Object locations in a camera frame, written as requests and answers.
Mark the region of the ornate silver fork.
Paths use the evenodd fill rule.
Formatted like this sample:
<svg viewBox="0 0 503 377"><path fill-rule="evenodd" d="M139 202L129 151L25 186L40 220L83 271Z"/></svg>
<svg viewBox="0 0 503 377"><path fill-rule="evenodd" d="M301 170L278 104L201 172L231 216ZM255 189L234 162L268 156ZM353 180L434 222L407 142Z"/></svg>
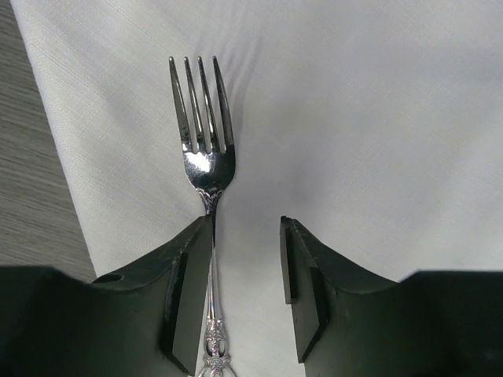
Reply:
<svg viewBox="0 0 503 377"><path fill-rule="evenodd" d="M215 112L207 84L204 63L197 58L200 80L207 115L204 129L193 82L189 59L184 59L185 74L192 106L195 131L189 128L189 120L182 96L182 88L173 57L169 58L171 87L178 121L185 175L199 194L205 214L211 218L211 260L207 279L207 319L204 326L203 367L200 376L235 376L229 354L229 339L224 321L218 283L218 262L215 247L218 202L232 182L237 166L233 127L229 102L222 73L216 57L212 58L218 102L222 118L222 136L218 135Z"/></svg>

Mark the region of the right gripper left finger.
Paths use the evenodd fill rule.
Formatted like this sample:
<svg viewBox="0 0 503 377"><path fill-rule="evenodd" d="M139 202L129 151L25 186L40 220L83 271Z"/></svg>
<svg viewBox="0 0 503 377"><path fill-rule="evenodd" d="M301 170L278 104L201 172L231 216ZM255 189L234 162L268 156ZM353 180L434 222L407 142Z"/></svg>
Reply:
<svg viewBox="0 0 503 377"><path fill-rule="evenodd" d="M211 219L91 283L1 269L4 376L187 376L196 370Z"/></svg>

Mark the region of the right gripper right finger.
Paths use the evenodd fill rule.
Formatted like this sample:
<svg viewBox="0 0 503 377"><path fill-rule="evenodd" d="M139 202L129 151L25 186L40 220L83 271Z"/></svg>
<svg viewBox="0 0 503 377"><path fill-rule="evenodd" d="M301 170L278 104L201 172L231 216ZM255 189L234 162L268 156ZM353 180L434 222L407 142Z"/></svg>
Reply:
<svg viewBox="0 0 503 377"><path fill-rule="evenodd" d="M419 271L400 282L282 217L281 267L308 376L499 376L502 275Z"/></svg>

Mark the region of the white cloth napkin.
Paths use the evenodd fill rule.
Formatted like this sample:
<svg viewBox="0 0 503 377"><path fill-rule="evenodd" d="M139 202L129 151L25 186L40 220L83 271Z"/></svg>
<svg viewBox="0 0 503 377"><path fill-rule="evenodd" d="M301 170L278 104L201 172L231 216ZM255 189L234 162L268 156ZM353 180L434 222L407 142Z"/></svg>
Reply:
<svg viewBox="0 0 503 377"><path fill-rule="evenodd" d="M237 169L218 268L239 376L302 376L282 216L367 269L502 267L499 1L15 1L97 275L203 206L169 60L217 59Z"/></svg>

